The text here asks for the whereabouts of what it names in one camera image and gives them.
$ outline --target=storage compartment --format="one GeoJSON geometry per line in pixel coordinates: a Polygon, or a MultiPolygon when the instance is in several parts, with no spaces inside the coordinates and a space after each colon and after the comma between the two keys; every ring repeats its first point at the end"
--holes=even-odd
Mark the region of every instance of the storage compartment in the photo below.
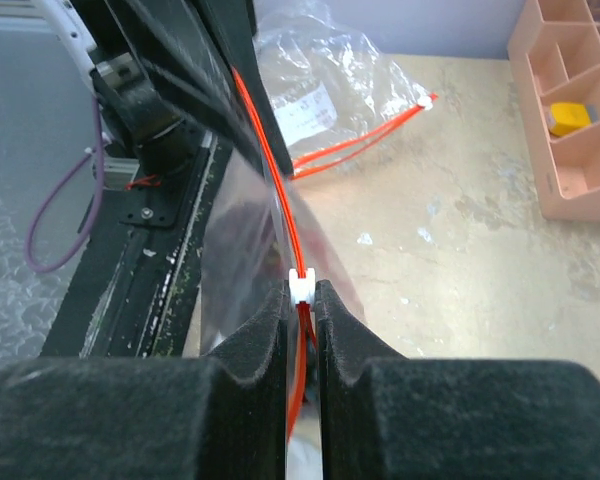
{"type": "Polygon", "coordinates": [[[600,65],[600,35],[595,25],[575,28],[571,32],[563,29],[561,33],[556,43],[569,78],[600,65]]]}
{"type": "Polygon", "coordinates": [[[551,150],[563,197],[574,198],[600,188],[600,124],[555,142],[551,150]]]}
{"type": "Polygon", "coordinates": [[[586,0],[539,0],[545,22],[591,22],[586,0]]]}
{"type": "Polygon", "coordinates": [[[597,114],[596,121],[600,121],[600,67],[594,67],[592,70],[543,95],[543,113],[546,113],[552,103],[558,102],[574,102],[591,106],[597,114]]]}
{"type": "Polygon", "coordinates": [[[529,54],[529,62],[539,93],[545,93],[569,80],[560,48],[556,44],[536,46],[529,54]]]}

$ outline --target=red wire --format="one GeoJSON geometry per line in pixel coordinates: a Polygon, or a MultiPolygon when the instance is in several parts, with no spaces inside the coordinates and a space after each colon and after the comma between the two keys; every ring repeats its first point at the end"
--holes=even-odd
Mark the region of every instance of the red wire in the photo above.
{"type": "MultiPolygon", "coordinates": [[[[287,197],[287,192],[284,188],[280,172],[278,171],[278,166],[276,164],[275,157],[273,156],[273,152],[271,151],[271,147],[269,146],[267,135],[264,132],[262,122],[260,121],[258,111],[256,110],[255,105],[253,104],[253,100],[251,99],[249,90],[247,89],[247,86],[242,80],[240,73],[235,68],[233,68],[232,71],[233,77],[236,82],[236,87],[238,88],[238,92],[240,93],[240,96],[242,97],[242,100],[244,101],[244,104],[247,108],[254,130],[256,131],[262,149],[264,150],[264,154],[269,166],[269,171],[271,172],[271,176],[273,177],[273,183],[275,185],[276,192],[280,200],[280,205],[284,214],[285,223],[287,225],[287,229],[289,230],[291,246],[296,260],[296,268],[298,270],[298,277],[306,278],[306,267],[304,263],[304,256],[302,254],[302,249],[300,246],[298,230],[293,215],[291,213],[291,204],[289,198],[287,197]]],[[[309,305],[301,303],[298,305],[297,308],[298,341],[296,349],[294,382],[291,386],[291,399],[287,414],[287,440],[289,440],[291,433],[293,432],[293,427],[295,426],[296,420],[300,412],[300,408],[302,407],[302,399],[304,398],[307,371],[307,329],[309,330],[309,334],[312,340],[315,339],[315,333],[313,332],[313,326],[311,325],[309,305]]]]}
{"type": "Polygon", "coordinates": [[[131,190],[136,187],[159,187],[160,185],[162,185],[162,182],[159,180],[159,176],[157,174],[154,174],[127,183],[124,189],[131,190]]]}
{"type": "MultiPolygon", "coordinates": [[[[437,98],[438,98],[438,96],[436,94],[431,94],[432,100],[436,100],[437,98]]],[[[320,150],[318,152],[310,153],[308,155],[300,157],[293,163],[294,167],[300,167],[302,165],[306,165],[307,163],[313,162],[314,160],[317,160],[319,158],[323,158],[328,155],[332,155],[339,151],[345,150],[346,148],[349,148],[353,145],[362,143],[363,141],[368,140],[375,136],[375,138],[371,142],[367,143],[366,145],[362,146],[358,150],[354,151],[353,153],[350,153],[349,155],[346,155],[345,157],[343,157],[341,159],[338,159],[331,163],[327,163],[325,165],[319,165],[316,167],[311,167],[311,168],[307,168],[305,170],[301,170],[300,172],[296,173],[293,176],[293,180],[298,180],[300,178],[308,177],[309,175],[313,175],[315,173],[324,172],[325,170],[328,170],[330,168],[333,168],[337,165],[340,165],[344,162],[351,160],[352,158],[358,156],[362,152],[366,151],[373,145],[377,144],[378,142],[380,142],[381,140],[386,138],[389,134],[395,132],[400,126],[402,126],[404,123],[406,123],[408,120],[413,118],[416,114],[418,114],[422,110],[424,110],[423,107],[416,105],[416,106],[410,108],[409,110],[402,112],[401,114],[399,114],[395,118],[389,120],[388,122],[382,124],[380,127],[374,129],[373,131],[371,131],[365,135],[362,135],[361,137],[358,137],[354,140],[349,140],[347,142],[339,143],[338,145],[334,145],[333,147],[329,147],[324,150],[320,150]]]]}

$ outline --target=black metal frame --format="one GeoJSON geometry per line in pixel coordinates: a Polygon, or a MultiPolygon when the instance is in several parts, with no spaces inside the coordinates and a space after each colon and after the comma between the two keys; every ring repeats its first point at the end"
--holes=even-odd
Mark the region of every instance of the black metal frame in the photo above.
{"type": "Polygon", "coordinates": [[[214,138],[192,155],[172,228],[124,224],[135,198],[107,191],[41,356],[181,355],[200,284],[202,239],[233,147],[214,138]]]}

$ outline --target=ziplock bag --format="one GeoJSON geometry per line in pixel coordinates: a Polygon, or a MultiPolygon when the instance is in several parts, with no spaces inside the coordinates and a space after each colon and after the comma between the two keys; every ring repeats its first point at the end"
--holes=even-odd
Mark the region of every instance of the ziplock bag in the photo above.
{"type": "Polygon", "coordinates": [[[295,160],[374,134],[429,95],[366,35],[333,22],[319,1],[298,1],[265,16],[255,48],[295,160]]]}
{"type": "MultiPolygon", "coordinates": [[[[334,285],[349,311],[362,304],[335,250],[306,203],[287,184],[308,267],[334,285]]],[[[209,352],[260,308],[294,267],[276,192],[234,150],[203,239],[200,354],[209,352]]]]}

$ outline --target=white wall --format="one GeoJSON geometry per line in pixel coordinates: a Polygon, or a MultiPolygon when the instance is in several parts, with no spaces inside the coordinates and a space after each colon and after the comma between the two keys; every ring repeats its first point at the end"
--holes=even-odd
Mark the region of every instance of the white wall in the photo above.
{"type": "MultiPolygon", "coordinates": [[[[258,15],[294,1],[256,0],[258,15]]],[[[507,58],[507,41],[524,5],[524,0],[325,1],[335,21],[366,33],[384,52],[477,58],[507,58]]]]}

